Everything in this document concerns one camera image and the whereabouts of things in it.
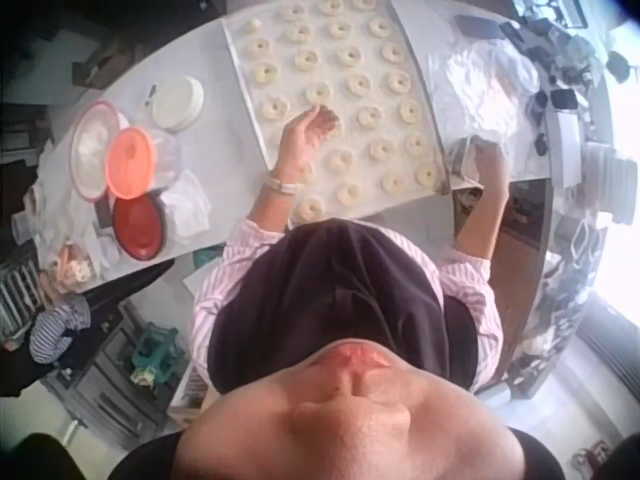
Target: red lid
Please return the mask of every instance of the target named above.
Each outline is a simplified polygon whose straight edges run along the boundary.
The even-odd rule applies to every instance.
[[[149,133],[140,127],[122,130],[113,140],[107,156],[109,189],[126,200],[145,194],[155,173],[157,151]]]
[[[149,195],[133,200],[116,199],[113,230],[122,249],[136,260],[151,260],[164,245],[162,212]]]

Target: pink striped shirt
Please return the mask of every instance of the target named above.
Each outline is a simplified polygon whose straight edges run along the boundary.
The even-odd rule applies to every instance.
[[[442,265],[436,266],[425,253],[397,232],[366,224],[385,233],[424,270],[440,306],[443,295],[462,301],[473,317],[478,333],[478,370],[471,390],[493,376],[502,351],[502,325],[493,290],[487,283],[488,260],[453,250]],[[240,290],[242,277],[251,264],[284,234],[261,230],[254,222],[240,220],[227,241],[222,261],[205,280],[195,302],[191,327],[191,353],[202,378],[209,381],[207,354],[216,316]]]

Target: hand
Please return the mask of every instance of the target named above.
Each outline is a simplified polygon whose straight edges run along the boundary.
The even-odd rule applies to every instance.
[[[509,196],[511,172],[509,162],[497,143],[482,139],[474,141],[476,167],[485,193]]]
[[[296,183],[302,168],[313,161],[338,117],[324,105],[315,106],[289,122],[282,132],[278,161],[271,172],[282,183]]]

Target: plastic bag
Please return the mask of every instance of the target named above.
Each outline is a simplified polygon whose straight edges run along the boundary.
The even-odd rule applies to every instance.
[[[502,148],[512,166],[535,138],[525,116],[540,79],[531,61],[506,40],[476,41],[429,57],[430,91],[445,148],[479,135]]]
[[[165,213],[171,219],[175,233],[189,238],[209,229],[211,203],[196,176],[184,170],[178,180],[162,192],[160,199]]]

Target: orange lid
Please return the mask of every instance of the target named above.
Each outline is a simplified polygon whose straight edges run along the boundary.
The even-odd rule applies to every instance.
[[[149,133],[140,127],[122,130],[107,155],[107,185],[118,198],[131,200],[151,187],[157,151]]]

